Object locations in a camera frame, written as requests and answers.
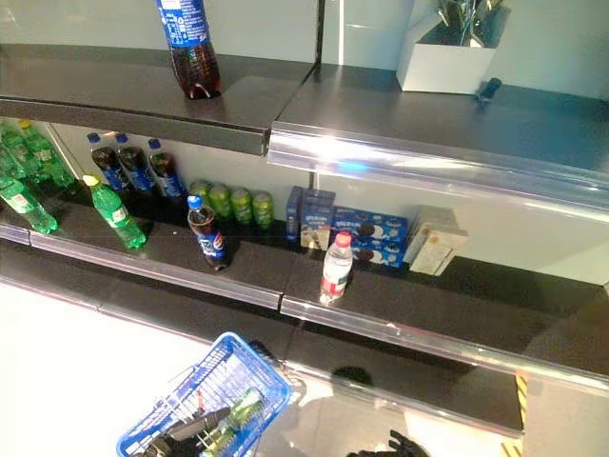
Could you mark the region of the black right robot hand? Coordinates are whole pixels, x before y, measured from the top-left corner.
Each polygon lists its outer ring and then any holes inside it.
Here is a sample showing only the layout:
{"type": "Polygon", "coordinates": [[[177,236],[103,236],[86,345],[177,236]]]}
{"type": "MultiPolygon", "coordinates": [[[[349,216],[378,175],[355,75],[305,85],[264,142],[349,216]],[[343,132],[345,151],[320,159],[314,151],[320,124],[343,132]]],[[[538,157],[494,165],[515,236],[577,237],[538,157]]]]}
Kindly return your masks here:
{"type": "Polygon", "coordinates": [[[429,457],[429,454],[416,442],[403,436],[397,430],[389,432],[389,450],[360,450],[350,452],[347,457],[429,457]]]}

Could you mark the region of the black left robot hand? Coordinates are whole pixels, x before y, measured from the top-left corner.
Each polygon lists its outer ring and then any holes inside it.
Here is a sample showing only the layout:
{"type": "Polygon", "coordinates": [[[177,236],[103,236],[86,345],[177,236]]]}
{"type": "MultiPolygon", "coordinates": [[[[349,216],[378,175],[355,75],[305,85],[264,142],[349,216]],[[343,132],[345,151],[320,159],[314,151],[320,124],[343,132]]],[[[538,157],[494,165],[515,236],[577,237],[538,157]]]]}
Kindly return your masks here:
{"type": "Polygon", "coordinates": [[[143,452],[136,453],[136,456],[197,456],[203,450],[205,439],[211,438],[230,412],[230,407],[222,407],[199,414],[189,422],[175,424],[152,440],[143,452]]]}

